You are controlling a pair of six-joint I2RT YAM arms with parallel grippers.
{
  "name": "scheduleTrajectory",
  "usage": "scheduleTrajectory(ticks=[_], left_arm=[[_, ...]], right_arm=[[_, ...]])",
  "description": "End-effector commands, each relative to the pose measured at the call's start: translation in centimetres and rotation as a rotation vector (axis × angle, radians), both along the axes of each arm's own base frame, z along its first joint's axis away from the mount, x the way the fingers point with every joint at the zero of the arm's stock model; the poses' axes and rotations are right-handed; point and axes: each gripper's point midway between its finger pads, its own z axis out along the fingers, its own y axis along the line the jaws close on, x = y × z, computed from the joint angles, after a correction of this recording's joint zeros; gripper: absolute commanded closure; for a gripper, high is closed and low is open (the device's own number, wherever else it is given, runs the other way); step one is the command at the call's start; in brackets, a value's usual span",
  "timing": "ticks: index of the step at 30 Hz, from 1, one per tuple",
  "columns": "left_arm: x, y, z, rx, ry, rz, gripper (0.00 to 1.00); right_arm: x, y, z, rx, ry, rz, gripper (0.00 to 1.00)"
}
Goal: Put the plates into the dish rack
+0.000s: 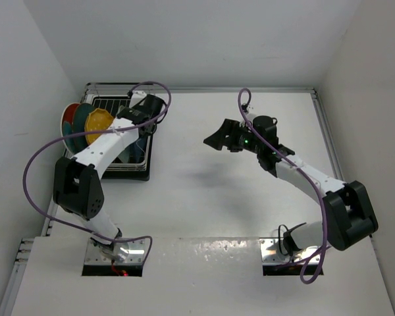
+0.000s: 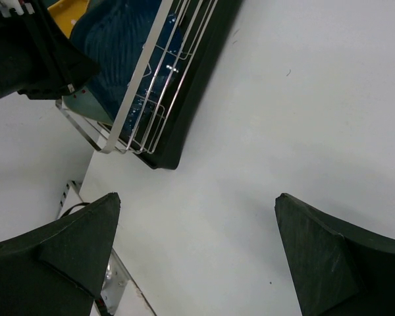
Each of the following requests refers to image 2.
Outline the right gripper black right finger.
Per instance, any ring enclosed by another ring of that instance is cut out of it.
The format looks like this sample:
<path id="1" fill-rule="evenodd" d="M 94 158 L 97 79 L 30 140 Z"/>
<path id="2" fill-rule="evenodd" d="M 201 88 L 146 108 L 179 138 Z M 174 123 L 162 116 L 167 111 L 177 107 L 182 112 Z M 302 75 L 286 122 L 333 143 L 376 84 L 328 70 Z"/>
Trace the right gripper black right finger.
<path id="1" fill-rule="evenodd" d="M 395 315 L 395 239 L 290 194 L 275 215 L 302 315 Z"/>

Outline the dark blue leaf dish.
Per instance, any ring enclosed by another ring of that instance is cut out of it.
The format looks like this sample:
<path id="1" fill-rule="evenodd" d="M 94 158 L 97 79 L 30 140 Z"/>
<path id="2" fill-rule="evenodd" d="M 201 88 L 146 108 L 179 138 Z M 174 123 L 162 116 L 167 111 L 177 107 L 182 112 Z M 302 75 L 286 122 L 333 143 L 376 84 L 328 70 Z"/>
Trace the dark blue leaf dish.
<path id="1" fill-rule="evenodd" d="M 73 45 L 100 66 L 99 74 L 87 87 L 112 120 L 118 114 L 160 4 L 160 1 L 101 1 L 72 30 Z M 167 16 L 124 123 L 127 134 L 140 114 L 150 114 L 163 88 L 172 84 L 180 72 L 182 62 L 176 56 L 183 37 L 175 25 L 177 18 L 175 13 Z"/>

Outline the light green divided tray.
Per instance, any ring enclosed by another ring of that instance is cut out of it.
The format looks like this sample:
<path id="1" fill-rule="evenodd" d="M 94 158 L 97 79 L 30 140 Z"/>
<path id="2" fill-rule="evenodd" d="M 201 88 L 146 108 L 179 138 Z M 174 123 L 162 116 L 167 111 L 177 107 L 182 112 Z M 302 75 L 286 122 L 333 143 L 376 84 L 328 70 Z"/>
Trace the light green divided tray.
<path id="1" fill-rule="evenodd" d="M 113 125 L 113 120 L 87 87 L 72 95 L 63 96 L 63 103 L 77 115 L 109 126 Z"/>

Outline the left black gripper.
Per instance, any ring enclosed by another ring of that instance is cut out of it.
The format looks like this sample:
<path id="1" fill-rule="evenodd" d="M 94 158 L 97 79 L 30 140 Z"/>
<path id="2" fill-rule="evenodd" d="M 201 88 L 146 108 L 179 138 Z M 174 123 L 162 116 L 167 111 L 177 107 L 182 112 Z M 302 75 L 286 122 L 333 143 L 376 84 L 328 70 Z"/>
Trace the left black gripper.
<path id="1" fill-rule="evenodd" d="M 57 100 L 98 73 L 99 65 L 70 42 L 42 1 L 0 1 L 0 99 L 16 92 Z"/>

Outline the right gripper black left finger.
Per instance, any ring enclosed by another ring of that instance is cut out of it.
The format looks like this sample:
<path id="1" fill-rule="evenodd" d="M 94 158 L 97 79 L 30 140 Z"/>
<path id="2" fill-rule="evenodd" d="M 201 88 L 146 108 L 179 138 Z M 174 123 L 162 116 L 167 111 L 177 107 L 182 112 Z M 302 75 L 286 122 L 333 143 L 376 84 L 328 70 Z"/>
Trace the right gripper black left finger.
<path id="1" fill-rule="evenodd" d="M 0 242 L 0 315 L 89 315 L 100 297 L 120 214 L 107 194 Z"/>

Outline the yellow dotted plate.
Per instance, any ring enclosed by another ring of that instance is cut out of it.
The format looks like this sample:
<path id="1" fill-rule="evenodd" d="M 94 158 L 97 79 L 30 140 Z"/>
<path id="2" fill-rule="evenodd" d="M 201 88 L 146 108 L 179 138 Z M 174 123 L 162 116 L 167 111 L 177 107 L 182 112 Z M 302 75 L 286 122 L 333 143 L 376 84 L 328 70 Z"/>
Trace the yellow dotted plate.
<path id="1" fill-rule="evenodd" d="M 59 0 L 48 7 L 48 11 L 63 34 L 69 38 L 74 25 L 86 13 L 88 4 L 88 0 Z"/>

